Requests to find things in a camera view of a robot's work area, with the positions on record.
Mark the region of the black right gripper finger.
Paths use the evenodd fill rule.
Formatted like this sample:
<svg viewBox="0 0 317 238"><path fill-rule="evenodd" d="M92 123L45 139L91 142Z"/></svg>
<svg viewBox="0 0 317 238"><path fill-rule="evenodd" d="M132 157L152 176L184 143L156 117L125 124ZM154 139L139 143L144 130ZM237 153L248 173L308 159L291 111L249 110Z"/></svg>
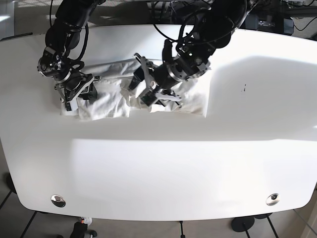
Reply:
<svg viewBox="0 0 317 238"><path fill-rule="evenodd" d="M97 96L98 93L93 83L83 90L83 100L95 100Z"/></svg>

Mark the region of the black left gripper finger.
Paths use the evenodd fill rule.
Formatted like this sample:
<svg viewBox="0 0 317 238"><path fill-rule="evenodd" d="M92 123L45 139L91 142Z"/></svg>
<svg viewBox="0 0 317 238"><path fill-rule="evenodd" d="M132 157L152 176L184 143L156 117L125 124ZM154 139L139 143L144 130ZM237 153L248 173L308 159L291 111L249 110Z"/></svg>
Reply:
<svg viewBox="0 0 317 238"><path fill-rule="evenodd" d="M142 67L140 66L134 71L128 90L133 91L143 80L144 72L142 70Z"/></svg>

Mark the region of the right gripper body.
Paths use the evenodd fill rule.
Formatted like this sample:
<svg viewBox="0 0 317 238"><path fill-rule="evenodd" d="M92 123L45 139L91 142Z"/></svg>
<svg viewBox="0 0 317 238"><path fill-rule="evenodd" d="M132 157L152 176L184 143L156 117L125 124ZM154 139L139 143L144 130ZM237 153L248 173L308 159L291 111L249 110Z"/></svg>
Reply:
<svg viewBox="0 0 317 238"><path fill-rule="evenodd" d="M99 80L101 80L100 76L72 73L64 82L56 83L54 89L60 94L63 102L77 98L83 99L83 90Z"/></svg>

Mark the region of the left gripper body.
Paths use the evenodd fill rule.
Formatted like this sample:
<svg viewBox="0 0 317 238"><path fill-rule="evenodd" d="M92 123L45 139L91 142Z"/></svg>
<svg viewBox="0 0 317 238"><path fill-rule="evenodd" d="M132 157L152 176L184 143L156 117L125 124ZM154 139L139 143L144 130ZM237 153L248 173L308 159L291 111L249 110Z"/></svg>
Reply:
<svg viewBox="0 0 317 238"><path fill-rule="evenodd" d="M163 63L160 66L155 65L152 61L139 55L138 53L136 53L134 57L140 63L144 72L144 80L142 82L145 82L145 88L158 89L156 96L159 101L155 104L165 107L166 103L172 102L178 107L181 107L182 99L172 90L172 88L183 80L175 76L175 74L171 71L171 66L166 63Z"/></svg>

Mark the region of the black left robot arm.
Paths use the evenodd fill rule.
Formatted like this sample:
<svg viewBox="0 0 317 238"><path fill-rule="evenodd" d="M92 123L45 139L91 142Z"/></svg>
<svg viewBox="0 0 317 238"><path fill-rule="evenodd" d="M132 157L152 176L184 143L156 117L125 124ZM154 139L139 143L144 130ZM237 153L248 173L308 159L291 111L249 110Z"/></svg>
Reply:
<svg viewBox="0 0 317 238"><path fill-rule="evenodd" d="M162 64L136 53L140 63L128 87L133 91L142 81L145 89L138 96L146 106L167 102L182 105L182 99L173 87L189 79L199 78L209 70L209 57L216 49L230 42L248 14L258 4L257 0L215 0L211 6L189 14L180 27L176 40L166 38L162 50Z"/></svg>

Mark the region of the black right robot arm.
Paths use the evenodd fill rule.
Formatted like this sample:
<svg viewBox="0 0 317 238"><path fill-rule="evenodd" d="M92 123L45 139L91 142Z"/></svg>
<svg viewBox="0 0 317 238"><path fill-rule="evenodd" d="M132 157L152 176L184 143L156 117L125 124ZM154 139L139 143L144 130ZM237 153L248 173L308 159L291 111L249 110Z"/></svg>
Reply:
<svg viewBox="0 0 317 238"><path fill-rule="evenodd" d="M89 36L88 20L102 0L64 0L56 19L45 35L46 47L38 62L38 72L51 77L68 111L77 107L77 98L95 99L94 77L81 72Z"/></svg>

